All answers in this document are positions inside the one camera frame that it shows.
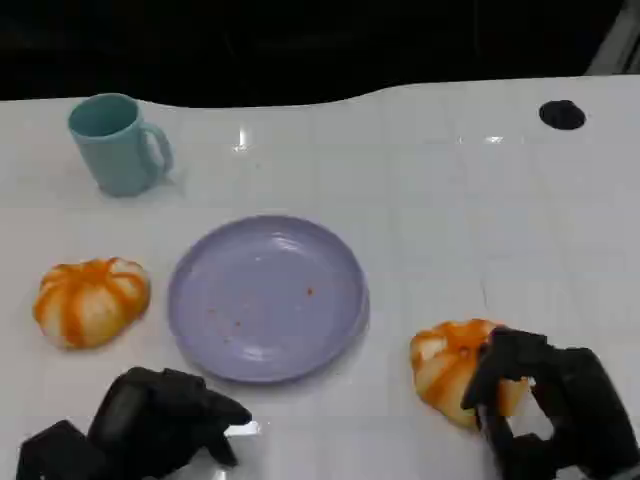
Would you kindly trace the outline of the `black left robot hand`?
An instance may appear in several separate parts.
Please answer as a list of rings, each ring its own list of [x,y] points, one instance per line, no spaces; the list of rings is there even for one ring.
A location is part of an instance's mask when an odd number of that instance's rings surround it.
[[[113,479],[162,479],[202,449],[237,466],[225,431],[251,421],[249,410],[200,376],[133,367],[109,387],[87,438],[106,455]]]

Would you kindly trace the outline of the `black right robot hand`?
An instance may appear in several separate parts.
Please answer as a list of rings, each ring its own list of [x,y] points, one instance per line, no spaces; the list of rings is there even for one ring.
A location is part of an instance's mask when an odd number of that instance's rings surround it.
[[[503,380],[532,379],[532,394],[553,426],[543,440],[513,434],[498,407]],[[461,400],[503,479],[553,479],[576,467],[589,479],[636,479],[639,446],[627,411],[599,358],[588,348],[556,348],[540,334],[495,328]]]

